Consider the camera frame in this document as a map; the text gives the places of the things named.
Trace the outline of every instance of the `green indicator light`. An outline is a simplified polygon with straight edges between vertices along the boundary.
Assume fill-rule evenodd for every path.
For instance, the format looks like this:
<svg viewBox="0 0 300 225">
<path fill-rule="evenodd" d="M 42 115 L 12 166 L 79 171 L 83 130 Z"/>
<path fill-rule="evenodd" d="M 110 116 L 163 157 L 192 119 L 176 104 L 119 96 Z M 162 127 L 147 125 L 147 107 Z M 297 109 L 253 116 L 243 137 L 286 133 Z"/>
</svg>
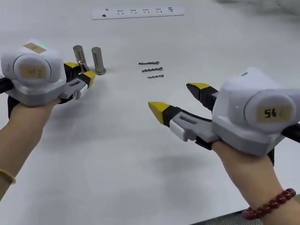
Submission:
<svg viewBox="0 0 300 225">
<path fill-rule="evenodd" d="M 45 44 L 41 44 L 41 47 L 43 47 L 43 48 L 47 48 L 48 46 L 47 46 L 47 45 L 45 45 Z"/>
</svg>

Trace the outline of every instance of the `forearm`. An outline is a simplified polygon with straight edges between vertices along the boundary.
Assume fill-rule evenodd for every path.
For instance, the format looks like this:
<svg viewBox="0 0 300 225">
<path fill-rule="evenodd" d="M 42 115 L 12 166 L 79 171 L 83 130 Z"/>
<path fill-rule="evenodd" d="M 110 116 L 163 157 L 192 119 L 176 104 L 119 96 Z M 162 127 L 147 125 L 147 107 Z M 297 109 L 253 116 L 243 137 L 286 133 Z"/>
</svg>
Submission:
<svg viewBox="0 0 300 225">
<path fill-rule="evenodd" d="M 226 148 L 221 142 L 213 144 L 213 149 L 220 156 L 231 180 L 252 209 L 256 210 L 267 204 L 284 190 L 268 157 L 237 157 L 243 161 L 238 166 L 229 160 Z M 300 205 L 295 200 L 289 200 L 263 217 L 262 222 L 264 225 L 299 225 Z"/>
<path fill-rule="evenodd" d="M 16 176 L 29 154 L 41 139 L 52 108 L 57 102 L 47 106 L 27 108 L 16 106 L 9 123 L 0 130 L 0 170 Z M 3 176 L 0 176 L 0 200 L 10 186 Z"/>
<path fill-rule="evenodd" d="M 0 169 L 16 176 L 39 142 L 41 134 L 42 129 L 25 129 L 8 123 L 0 131 Z M 9 186 L 10 183 L 0 177 L 0 200 Z"/>
</svg>

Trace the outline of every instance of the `tan sticker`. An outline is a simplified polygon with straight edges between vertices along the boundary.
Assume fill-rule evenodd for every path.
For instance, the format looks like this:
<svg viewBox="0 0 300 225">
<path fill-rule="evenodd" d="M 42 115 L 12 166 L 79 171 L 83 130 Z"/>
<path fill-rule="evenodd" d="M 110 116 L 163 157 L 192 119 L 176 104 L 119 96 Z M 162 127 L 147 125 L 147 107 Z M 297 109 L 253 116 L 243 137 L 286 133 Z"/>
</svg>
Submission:
<svg viewBox="0 0 300 225">
<path fill-rule="evenodd" d="M 46 68 L 44 66 L 19 66 L 21 77 L 23 79 L 46 79 Z"/>
<path fill-rule="evenodd" d="M 40 53 L 43 53 L 43 52 L 46 51 L 46 49 L 44 49 L 44 48 L 42 48 L 42 47 L 40 47 L 40 46 L 38 46 L 34 43 L 25 44 L 25 45 L 23 45 L 23 47 L 28 48 L 28 49 L 34 51 L 37 54 L 40 54 Z"/>
<path fill-rule="evenodd" d="M 260 106 L 256 110 L 258 123 L 285 123 L 291 119 L 292 108 L 289 105 Z"/>
</svg>

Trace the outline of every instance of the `red beaded bracelet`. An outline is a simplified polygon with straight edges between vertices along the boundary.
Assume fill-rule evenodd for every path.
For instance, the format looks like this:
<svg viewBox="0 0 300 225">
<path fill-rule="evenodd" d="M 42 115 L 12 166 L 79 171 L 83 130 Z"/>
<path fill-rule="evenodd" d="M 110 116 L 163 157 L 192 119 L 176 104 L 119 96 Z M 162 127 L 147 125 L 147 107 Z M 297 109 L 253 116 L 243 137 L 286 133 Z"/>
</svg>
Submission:
<svg viewBox="0 0 300 225">
<path fill-rule="evenodd" d="M 265 215 L 271 213 L 274 209 L 278 209 L 280 205 L 286 203 L 290 199 L 296 196 L 294 189 L 289 188 L 282 193 L 278 194 L 275 198 L 269 201 L 269 203 L 259 207 L 257 210 L 253 210 L 249 207 L 247 210 L 242 212 L 242 217 L 246 220 L 259 219 Z"/>
</svg>

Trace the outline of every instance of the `yellow bracelet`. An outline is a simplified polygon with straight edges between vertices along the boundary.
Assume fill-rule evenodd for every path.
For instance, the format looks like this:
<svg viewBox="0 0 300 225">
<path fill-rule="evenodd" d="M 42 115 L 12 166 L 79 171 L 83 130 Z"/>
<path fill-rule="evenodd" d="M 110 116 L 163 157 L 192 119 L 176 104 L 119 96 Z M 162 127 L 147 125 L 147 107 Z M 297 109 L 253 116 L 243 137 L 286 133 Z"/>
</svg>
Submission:
<svg viewBox="0 0 300 225">
<path fill-rule="evenodd" d="M 0 175 L 2 175 L 8 182 L 11 182 L 11 184 L 16 183 L 15 177 L 10 175 L 8 172 L 6 172 L 4 170 L 0 170 Z"/>
</svg>

